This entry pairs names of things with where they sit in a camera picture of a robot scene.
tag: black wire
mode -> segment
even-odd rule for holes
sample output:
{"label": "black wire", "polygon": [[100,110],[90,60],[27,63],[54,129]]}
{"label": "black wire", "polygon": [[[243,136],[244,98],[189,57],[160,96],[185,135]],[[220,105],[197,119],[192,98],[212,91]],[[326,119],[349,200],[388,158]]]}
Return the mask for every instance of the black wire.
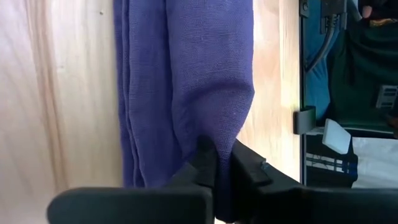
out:
{"label": "black wire", "polygon": [[333,34],[335,33],[335,20],[336,20],[335,18],[336,18],[335,16],[328,17],[328,24],[327,24],[328,31],[326,32],[325,40],[323,41],[321,49],[318,51],[315,58],[312,60],[310,65],[306,67],[305,73],[311,72],[311,70],[319,63],[319,61],[325,55],[330,45],[330,42],[333,38]]}

